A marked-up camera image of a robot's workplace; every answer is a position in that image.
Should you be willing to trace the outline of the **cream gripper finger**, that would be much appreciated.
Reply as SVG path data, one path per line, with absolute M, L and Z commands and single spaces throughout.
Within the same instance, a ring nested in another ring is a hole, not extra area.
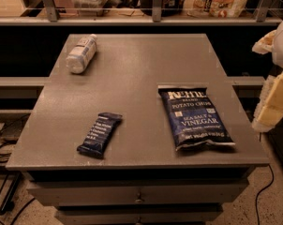
M 264 37 L 262 37 L 259 41 L 257 41 L 253 45 L 252 51 L 254 53 L 259 53 L 259 54 L 270 53 L 272 51 L 275 33 L 276 30 L 267 33 Z
M 260 102 L 254 111 L 252 127 L 258 132 L 268 132 L 283 118 L 283 72 L 269 75 L 260 94 Z

